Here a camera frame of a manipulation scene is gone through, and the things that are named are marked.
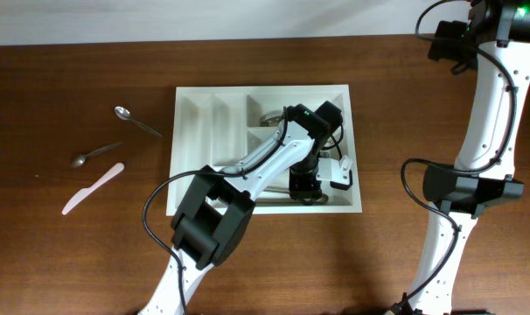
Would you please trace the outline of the metal tongs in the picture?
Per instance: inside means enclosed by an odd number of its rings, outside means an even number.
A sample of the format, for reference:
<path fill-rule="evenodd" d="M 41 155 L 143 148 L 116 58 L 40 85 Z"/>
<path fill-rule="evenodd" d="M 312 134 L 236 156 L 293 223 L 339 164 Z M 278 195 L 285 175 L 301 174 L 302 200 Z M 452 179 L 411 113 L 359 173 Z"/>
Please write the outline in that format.
<path fill-rule="evenodd" d="M 325 193 L 319 199 L 312 201 L 311 199 L 306 199 L 305 201 L 292 199 L 289 195 L 288 188 L 282 187 L 268 187 L 266 188 L 256 199 L 257 204 L 263 205 L 325 205 L 329 201 L 329 196 Z"/>

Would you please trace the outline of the large metal spoon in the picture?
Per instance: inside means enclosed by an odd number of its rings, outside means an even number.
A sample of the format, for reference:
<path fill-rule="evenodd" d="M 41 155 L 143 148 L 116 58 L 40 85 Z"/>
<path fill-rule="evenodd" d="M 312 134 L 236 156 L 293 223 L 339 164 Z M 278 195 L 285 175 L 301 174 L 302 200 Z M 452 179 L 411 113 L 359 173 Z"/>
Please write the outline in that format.
<path fill-rule="evenodd" d="M 261 127 L 277 126 L 282 120 L 283 112 L 281 110 L 271 111 L 261 116 L 259 125 Z"/>

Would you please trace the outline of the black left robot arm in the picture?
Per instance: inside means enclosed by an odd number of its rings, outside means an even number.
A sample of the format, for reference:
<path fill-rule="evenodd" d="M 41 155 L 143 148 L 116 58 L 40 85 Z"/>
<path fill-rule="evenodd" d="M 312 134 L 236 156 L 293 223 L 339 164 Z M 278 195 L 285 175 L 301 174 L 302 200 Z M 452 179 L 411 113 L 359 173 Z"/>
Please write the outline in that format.
<path fill-rule="evenodd" d="M 188 301 L 205 274 L 237 248 L 258 196 L 284 172 L 288 195 L 310 206 L 324 197 L 322 184 L 352 186 L 348 158 L 322 157 L 326 143 L 343 124 L 340 108 L 325 101 L 315 110 L 302 104 L 284 108 L 272 136 L 239 162 L 219 171 L 206 165 L 189 171 L 192 182 L 173 215 L 166 270 L 143 314 L 186 314 Z"/>

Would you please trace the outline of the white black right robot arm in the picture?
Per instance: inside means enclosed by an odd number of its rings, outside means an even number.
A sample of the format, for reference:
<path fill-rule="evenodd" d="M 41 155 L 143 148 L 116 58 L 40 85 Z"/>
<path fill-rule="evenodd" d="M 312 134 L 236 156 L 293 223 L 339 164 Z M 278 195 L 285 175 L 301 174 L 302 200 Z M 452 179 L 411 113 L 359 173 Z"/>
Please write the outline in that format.
<path fill-rule="evenodd" d="M 453 60 L 451 71 L 478 73 L 467 133 L 453 164 L 421 159 L 429 225 L 415 279 L 391 314 L 450 314 L 466 242 L 488 207 L 518 199 L 514 150 L 530 86 L 530 1 L 476 0 L 467 22 L 442 21 L 429 58 Z"/>

